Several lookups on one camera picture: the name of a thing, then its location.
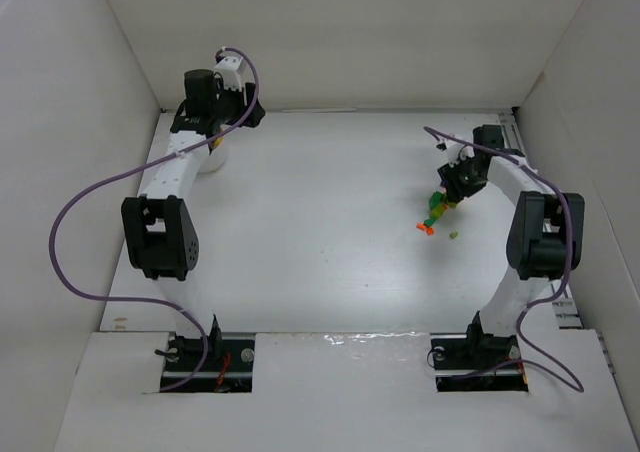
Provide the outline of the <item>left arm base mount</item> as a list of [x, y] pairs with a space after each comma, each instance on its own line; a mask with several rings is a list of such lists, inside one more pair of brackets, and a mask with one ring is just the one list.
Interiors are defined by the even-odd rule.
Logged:
[[155, 354], [164, 359], [160, 378], [162, 392], [250, 393], [255, 359], [254, 334], [223, 333], [209, 346], [204, 364], [186, 383], [202, 358], [201, 339], [183, 339], [174, 334]]

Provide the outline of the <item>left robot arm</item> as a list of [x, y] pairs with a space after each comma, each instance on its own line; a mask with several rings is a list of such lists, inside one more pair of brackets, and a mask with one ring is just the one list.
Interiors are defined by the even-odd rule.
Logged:
[[187, 198], [198, 175], [224, 163], [218, 150], [225, 135], [257, 127], [265, 111], [258, 80], [244, 80], [240, 67], [187, 71], [184, 89], [165, 155], [142, 192], [123, 200], [121, 218], [129, 261], [157, 291], [146, 303], [164, 306], [175, 317], [174, 348], [181, 354], [210, 354], [218, 347], [220, 330], [189, 281], [200, 245]]

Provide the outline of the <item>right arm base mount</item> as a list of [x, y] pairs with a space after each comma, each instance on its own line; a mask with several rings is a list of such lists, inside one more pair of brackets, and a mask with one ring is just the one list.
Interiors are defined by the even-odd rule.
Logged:
[[435, 369], [436, 389], [453, 392], [527, 392], [528, 385], [519, 364], [488, 372], [503, 362], [520, 358], [514, 336], [471, 339], [462, 334], [431, 336], [429, 360]]

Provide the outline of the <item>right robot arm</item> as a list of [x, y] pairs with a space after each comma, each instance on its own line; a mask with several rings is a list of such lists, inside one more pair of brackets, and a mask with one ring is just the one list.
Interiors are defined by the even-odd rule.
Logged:
[[559, 190], [530, 167], [524, 154], [506, 147], [497, 125], [483, 125], [466, 141], [430, 129], [447, 155], [438, 170], [448, 206], [497, 187], [515, 211], [506, 242], [507, 271], [489, 302], [461, 338], [434, 338], [439, 370], [514, 366], [526, 314], [543, 303], [552, 282], [567, 283], [581, 260], [585, 200]]

